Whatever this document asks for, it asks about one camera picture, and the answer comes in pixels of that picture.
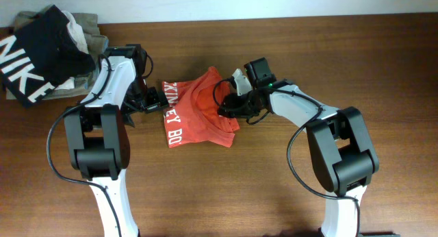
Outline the red t-shirt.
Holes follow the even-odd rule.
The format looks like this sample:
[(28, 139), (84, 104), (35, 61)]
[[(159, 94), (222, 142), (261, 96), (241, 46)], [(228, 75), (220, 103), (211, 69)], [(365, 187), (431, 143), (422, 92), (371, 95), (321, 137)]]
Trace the red t-shirt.
[(240, 126), (236, 119), (218, 114), (216, 103), (231, 92), (224, 83), (214, 88), (221, 79), (211, 66), (195, 80), (162, 83), (169, 103), (164, 111), (164, 127), (170, 148), (205, 141), (231, 147)]

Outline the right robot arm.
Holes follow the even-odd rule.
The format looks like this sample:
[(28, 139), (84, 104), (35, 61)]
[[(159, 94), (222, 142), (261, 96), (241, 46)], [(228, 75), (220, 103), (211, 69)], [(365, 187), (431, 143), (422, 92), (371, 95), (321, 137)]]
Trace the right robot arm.
[[(236, 69), (225, 80), (234, 92), (216, 99), (218, 114), (229, 119), (246, 119), (251, 124), (269, 114), (281, 116), (297, 126), (287, 144), (286, 159), (298, 183), (325, 199), (319, 236), (363, 236), (361, 200), (379, 170), (380, 162), (362, 113), (355, 107), (335, 108), (304, 93), (288, 80), (279, 80), (266, 58)], [(292, 164), (292, 146), (306, 133), (315, 177), (324, 192), (306, 184)]]

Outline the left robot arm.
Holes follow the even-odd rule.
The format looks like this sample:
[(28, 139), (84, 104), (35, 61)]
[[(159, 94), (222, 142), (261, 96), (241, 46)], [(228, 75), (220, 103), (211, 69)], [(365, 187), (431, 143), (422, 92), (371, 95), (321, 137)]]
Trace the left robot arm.
[(139, 44), (108, 47), (99, 76), (86, 98), (64, 116), (71, 166), (92, 190), (105, 236), (139, 236), (127, 192), (131, 145), (126, 128), (135, 113), (169, 106), (164, 92), (146, 84), (153, 70)]

